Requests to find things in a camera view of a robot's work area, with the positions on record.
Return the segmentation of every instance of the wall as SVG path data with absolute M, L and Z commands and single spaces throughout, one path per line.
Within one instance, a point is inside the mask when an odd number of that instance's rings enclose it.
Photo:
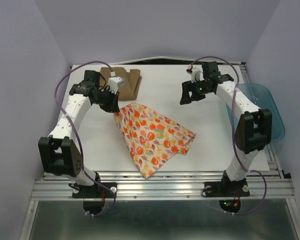
M 279 0 L 35 0 L 65 59 L 247 61 Z
M 57 120 L 54 88 L 68 69 L 34 1 L 0 0 L 0 240 L 19 239 L 42 173 L 38 139 Z
M 270 89 L 285 126 L 275 145 L 291 172 L 300 212 L 300 0 L 281 0 L 247 62 L 251 82 Z

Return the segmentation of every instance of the white tabletop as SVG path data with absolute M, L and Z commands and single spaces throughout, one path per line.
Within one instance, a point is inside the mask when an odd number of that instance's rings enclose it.
M 66 104 L 73 84 L 83 80 L 85 70 L 99 71 L 102 65 L 87 65 L 70 75 L 63 105 Z M 180 105 L 182 82 L 190 80 L 186 65 L 113 65 L 140 69 L 141 84 L 137 100 L 120 101 L 119 107 L 136 102 L 146 105 L 164 116 L 196 133 L 187 155 L 176 154 L 158 171 L 224 171 L 230 164 L 234 151 L 231 142 L 231 124 L 225 103 L 213 93 L 206 98 Z M 236 66 L 243 78 L 239 66 Z M 219 65 L 221 74 L 234 71 L 227 65 Z M 93 105 L 86 113 L 79 129 L 83 145 L 84 165 L 94 171 L 138 171 L 132 160 L 122 134 L 116 127 L 111 113 Z M 264 151 L 260 151 L 250 169 L 268 171 Z

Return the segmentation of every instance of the folded brown box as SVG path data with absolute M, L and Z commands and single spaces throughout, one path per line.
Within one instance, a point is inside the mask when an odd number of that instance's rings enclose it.
M 125 85 L 119 87 L 119 100 L 134 100 L 138 96 L 141 76 L 139 69 L 131 69 L 127 72 L 124 67 L 113 67 L 115 74 L 118 77 L 125 79 Z M 108 81 L 110 78 L 110 69 L 108 67 L 102 67 L 100 70 L 101 75 Z M 103 86 L 105 81 L 100 79 L 100 85 Z

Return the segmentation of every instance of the teal plastic basket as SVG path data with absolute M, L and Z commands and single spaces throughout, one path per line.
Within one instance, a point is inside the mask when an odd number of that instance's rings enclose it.
M 260 84 L 247 83 L 239 84 L 238 87 L 244 95 L 255 105 L 261 109 L 269 109 L 272 113 L 272 135 L 271 142 L 275 143 L 281 140 L 285 136 L 285 126 L 280 117 L 276 103 L 270 93 L 270 91 Z M 231 123 L 231 109 L 226 106 L 230 123 Z M 234 117 L 234 127 L 237 128 L 238 119 Z

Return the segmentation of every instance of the orange floral fabric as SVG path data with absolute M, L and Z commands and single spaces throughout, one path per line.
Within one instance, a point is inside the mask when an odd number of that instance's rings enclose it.
M 187 154 L 196 134 L 151 108 L 132 103 L 114 114 L 136 168 L 147 179 L 174 154 Z

